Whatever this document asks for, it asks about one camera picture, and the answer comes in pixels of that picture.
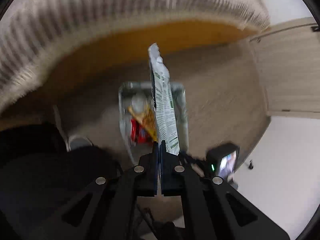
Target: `silver bolt head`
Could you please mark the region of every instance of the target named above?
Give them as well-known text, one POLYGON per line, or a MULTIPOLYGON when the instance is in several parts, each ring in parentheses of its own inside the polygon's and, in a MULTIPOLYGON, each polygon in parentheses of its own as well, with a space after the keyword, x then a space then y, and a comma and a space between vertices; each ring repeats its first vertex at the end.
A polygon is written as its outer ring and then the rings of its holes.
POLYGON ((222 180, 220 177, 214 177, 214 178, 212 179, 212 182, 213 182, 214 184, 220 185, 220 184, 223 182, 223 180, 222 180))
POLYGON ((96 183, 98 185, 105 184, 105 182, 106 182, 106 179, 104 177, 99 177, 99 178, 96 179, 96 183))
POLYGON ((184 167, 181 165, 175 166, 174 170, 176 172, 184 172, 184 167))
POLYGON ((135 172, 143 172, 144 171, 144 167, 142 167, 142 166, 135 166, 135 168, 134 168, 134 171, 135 172))

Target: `wooden floor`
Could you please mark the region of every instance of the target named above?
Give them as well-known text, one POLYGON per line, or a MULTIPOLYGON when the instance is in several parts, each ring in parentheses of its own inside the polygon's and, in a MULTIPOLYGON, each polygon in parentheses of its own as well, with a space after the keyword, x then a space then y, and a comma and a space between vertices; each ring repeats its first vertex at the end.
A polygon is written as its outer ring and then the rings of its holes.
MULTIPOLYGON (((164 57, 171 80, 186 88, 189 153, 204 157, 206 150, 225 141, 240 146, 238 165, 259 141, 269 124, 258 74, 242 42, 187 50, 164 57)), ((87 88, 58 105, 69 135, 87 136, 107 148, 126 169, 132 166, 119 131, 118 89, 125 81, 149 81, 148 62, 109 70, 87 88)), ((140 198, 156 219, 182 214, 178 197, 140 198)))

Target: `white wall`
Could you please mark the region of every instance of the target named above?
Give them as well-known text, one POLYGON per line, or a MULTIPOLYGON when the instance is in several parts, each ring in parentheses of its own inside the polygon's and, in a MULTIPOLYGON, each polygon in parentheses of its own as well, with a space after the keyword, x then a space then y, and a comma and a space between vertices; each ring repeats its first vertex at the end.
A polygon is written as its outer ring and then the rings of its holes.
POLYGON ((269 11, 271 25, 312 17, 302 0, 262 0, 262 2, 269 11))
POLYGON ((239 192, 295 239, 320 204, 320 120, 273 116, 251 159, 239 192))

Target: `black pants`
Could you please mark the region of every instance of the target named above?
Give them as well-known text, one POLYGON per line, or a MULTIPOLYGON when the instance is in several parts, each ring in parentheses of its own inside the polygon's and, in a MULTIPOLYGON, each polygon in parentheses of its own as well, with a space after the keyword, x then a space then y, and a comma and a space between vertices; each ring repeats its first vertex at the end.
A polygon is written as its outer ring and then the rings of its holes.
POLYGON ((105 151, 91 146, 66 152, 56 132, 40 125, 0 133, 2 236, 27 238, 97 177, 117 176, 116 164, 105 151))

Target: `white snack bag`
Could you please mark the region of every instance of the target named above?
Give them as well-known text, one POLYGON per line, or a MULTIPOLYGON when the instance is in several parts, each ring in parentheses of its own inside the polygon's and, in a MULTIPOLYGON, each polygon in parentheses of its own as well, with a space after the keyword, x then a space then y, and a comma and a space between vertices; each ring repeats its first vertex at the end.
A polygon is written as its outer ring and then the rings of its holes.
POLYGON ((155 101, 156 123, 158 127, 159 145, 165 140, 166 150, 171 154, 178 155, 180 151, 174 105, 170 87, 170 75, 160 57, 156 43, 149 49, 149 60, 152 95, 155 101))

